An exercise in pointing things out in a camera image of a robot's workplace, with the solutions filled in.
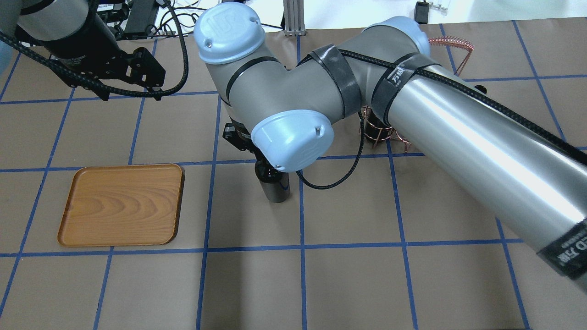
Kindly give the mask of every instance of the robotic arm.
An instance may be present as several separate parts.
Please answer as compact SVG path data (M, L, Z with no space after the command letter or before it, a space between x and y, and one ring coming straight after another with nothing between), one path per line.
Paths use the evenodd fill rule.
M369 105L587 292L585 154L435 64L412 20L370 26L291 71L247 6L209 9L194 37L239 135L250 132L275 169L310 165L330 146L331 124Z
M183 37L180 39L184 77L176 87L161 91L165 69L146 48L137 48L132 54L121 50L114 35L98 17L96 8L97 1L93 0L0 1L0 71L9 61L7 45L10 45L50 67L68 86L82 85L103 100L107 100L111 92L159 100L183 86L187 79L187 52ZM11 39L17 24L55 58L47 60ZM147 92L115 89L105 86L99 79L119 79L142 86Z

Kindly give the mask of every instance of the black strap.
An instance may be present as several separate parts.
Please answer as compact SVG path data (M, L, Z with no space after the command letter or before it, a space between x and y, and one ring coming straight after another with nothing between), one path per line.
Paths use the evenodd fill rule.
M438 63L420 53L410 53L399 58L395 68L389 68L379 78L371 97L371 108L385 125L391 126L387 120L389 108L392 106L400 90L414 76L417 69Z
M21 9L21 16L29 15L29 14L35 13L37 11L40 11L41 9L45 9L52 3L53 3L53 0L41 0L30 7L22 8Z
M326 45L309 54L328 73L342 99L342 117L361 108L361 89L353 70L335 45Z
M227 105L230 105L230 103L229 103L230 102L230 90L232 89L234 82L237 81L238 77L240 77L251 66L254 66L255 64L259 64L261 62L267 62L267 61L279 63L279 60L272 57L272 56L262 56L260 58L252 59L249 62L243 64L240 68L238 68L238 70L236 70L232 74L232 77L230 77L230 80L228 81L228 84L226 85L226 101L224 101L224 103L226 103Z

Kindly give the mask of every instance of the black device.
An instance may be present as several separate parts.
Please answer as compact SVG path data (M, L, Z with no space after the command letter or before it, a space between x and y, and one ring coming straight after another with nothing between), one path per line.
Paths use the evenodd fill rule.
M98 17L104 23L121 22L129 17L129 6L121 2L119 4L110 4L108 9L101 9L98 6Z
M160 3L156 0L134 0L126 21L124 36L136 39L149 35L149 26L154 26Z
M97 1L42 1L22 9L19 24L51 53L50 61L56 67L53 71L68 86L78 86L78 80L64 74L62 67L90 80L118 79L145 87L149 92L160 90L165 69L144 47L130 54L121 50L98 16L97 6ZM68 15L55 16L53 12L67 12ZM89 89L103 100L110 94L99 88Z
M428 11L430 9L430 4L426 1L418 1L416 2L416 7L414 8L414 21L418 22L418 24L428 24Z

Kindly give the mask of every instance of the velcro strap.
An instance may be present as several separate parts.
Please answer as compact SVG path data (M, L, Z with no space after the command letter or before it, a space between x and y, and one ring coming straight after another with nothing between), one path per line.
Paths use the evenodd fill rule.
M410 53L395 61L395 64L395 68L389 68L379 78L371 97L373 112L388 126L391 126L387 120L389 108L403 86L414 76L417 69L438 63L420 53Z
M326 45L310 53L338 88L342 98L342 117L352 115L361 108L361 91L350 65L335 45Z

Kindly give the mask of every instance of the metal post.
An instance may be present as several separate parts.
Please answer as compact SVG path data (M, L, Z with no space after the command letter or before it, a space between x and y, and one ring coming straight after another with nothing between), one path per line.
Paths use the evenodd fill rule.
M306 35L303 0L284 0L285 36Z

